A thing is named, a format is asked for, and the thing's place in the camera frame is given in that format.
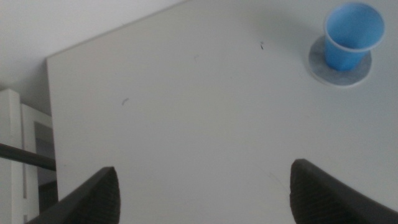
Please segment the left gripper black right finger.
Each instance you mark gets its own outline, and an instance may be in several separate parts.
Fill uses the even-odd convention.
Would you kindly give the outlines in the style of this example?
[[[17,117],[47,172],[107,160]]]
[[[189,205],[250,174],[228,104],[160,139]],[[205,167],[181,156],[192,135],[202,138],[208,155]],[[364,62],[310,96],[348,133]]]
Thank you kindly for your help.
[[[397,212],[359,193],[306,159],[290,169],[290,209],[296,223],[397,224]]]

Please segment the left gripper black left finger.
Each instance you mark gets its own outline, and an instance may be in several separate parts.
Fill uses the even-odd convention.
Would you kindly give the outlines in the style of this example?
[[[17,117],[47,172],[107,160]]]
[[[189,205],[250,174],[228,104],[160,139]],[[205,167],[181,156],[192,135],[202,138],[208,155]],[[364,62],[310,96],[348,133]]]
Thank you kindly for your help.
[[[119,181],[114,167],[104,167],[28,224],[118,224]]]

